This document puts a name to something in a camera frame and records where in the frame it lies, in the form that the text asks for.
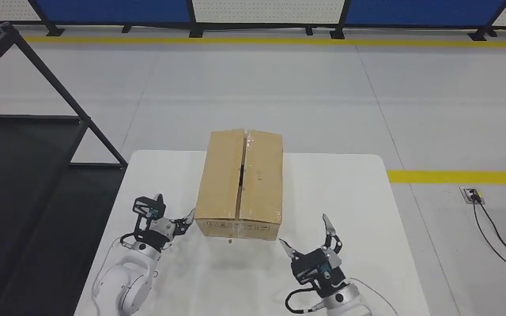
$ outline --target cardboard box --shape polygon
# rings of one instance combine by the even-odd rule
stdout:
[[[195,220],[207,236],[275,240],[282,221],[281,135],[212,132]]]

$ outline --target black cable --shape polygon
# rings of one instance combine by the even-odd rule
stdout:
[[[292,298],[293,295],[295,295],[297,293],[301,293],[301,292],[311,292],[311,291],[316,291],[316,289],[315,288],[299,288],[295,291],[290,292],[290,294],[288,294],[288,296],[286,296],[286,299],[285,299],[286,309],[291,311],[294,314],[306,314],[306,313],[313,312],[314,310],[312,310],[311,308],[308,310],[294,310],[292,307],[290,307],[290,304],[289,304],[289,300]]]
[[[119,239],[119,243],[121,243],[123,245],[123,242],[125,241],[125,239],[128,238],[128,237],[131,237],[131,236],[135,236],[135,233],[131,232],[131,233],[128,233],[128,234],[125,234],[125,235],[121,236],[121,238]]]
[[[478,203],[480,204],[481,208],[483,209],[483,212],[485,212],[485,215],[489,218],[490,220],[490,223],[492,224],[493,226],[493,230],[496,231],[496,235],[497,235],[497,238],[500,240],[500,242],[506,246],[506,243],[504,242],[504,240],[502,239],[502,237],[500,236],[499,234],[499,231],[497,230],[497,227],[495,225],[495,223],[493,222],[493,220],[490,218],[489,216],[489,213],[487,212],[487,210],[485,209],[485,207],[483,207],[483,204],[481,203],[481,201],[478,201]]]
[[[504,259],[504,258],[503,258],[503,256],[501,256],[501,255],[497,252],[496,248],[494,248],[494,247],[492,246],[492,244],[489,242],[489,240],[485,237],[485,234],[483,233],[483,230],[481,229],[480,222],[478,222],[478,215],[476,215],[476,201],[475,201],[475,200],[473,200],[473,210],[474,210],[474,219],[476,220],[476,224],[478,225],[478,229],[480,230],[481,235],[483,236],[483,238],[485,239],[485,241],[489,244],[490,248],[492,248],[493,252],[495,252],[495,253],[496,253],[496,255],[497,255],[497,256],[499,256],[499,258],[500,258],[502,261],[504,261],[504,263],[506,263],[506,259]]]

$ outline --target power outlet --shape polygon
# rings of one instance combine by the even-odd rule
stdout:
[[[484,205],[485,199],[483,198],[483,194],[481,194],[481,192],[478,189],[472,187],[463,187],[463,186],[460,187],[460,193],[462,193],[464,201],[466,201],[467,204],[473,204],[471,195],[473,195],[474,191],[478,192],[478,195],[481,198],[481,203]]]

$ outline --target white table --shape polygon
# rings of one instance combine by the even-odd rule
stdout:
[[[165,216],[184,216],[197,201],[205,152],[139,151],[126,170],[76,315],[95,315],[90,288],[112,241],[133,231],[134,199],[157,193]],[[286,153],[280,238],[300,252],[322,245],[326,213],[343,242],[342,270],[382,293],[402,316],[426,316],[429,309],[411,257],[383,161],[373,155]],[[114,248],[106,271],[125,249]],[[136,315],[290,315],[287,294],[300,285],[278,242],[205,237],[196,224],[176,238],[158,265],[149,298]],[[358,284],[379,315],[388,305]],[[293,297],[310,307],[314,293]],[[320,310],[315,315],[324,315]]]

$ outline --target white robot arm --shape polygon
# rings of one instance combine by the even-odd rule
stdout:
[[[286,308],[294,314],[306,314],[325,308],[329,316],[341,316],[351,310],[364,311],[364,316],[372,316],[369,305],[358,291],[358,287],[347,280],[341,268],[338,256],[342,242],[327,215],[323,214],[325,223],[325,243],[309,254],[302,254],[293,249],[285,240],[279,239],[285,252],[292,259],[292,272],[299,284],[310,283],[311,288],[302,288],[291,292],[285,301]],[[316,291],[322,302],[308,310],[294,310],[289,305],[292,295],[299,292]]]
[[[138,214],[133,233],[121,237],[122,246],[128,248],[125,255],[113,265],[93,289],[99,314],[128,316],[141,308],[153,286],[153,277],[166,244],[177,235],[184,235],[193,223],[195,209],[182,219],[164,217],[165,204],[161,194],[154,200],[140,197],[135,200],[134,212]],[[125,242],[128,237],[135,242]]]

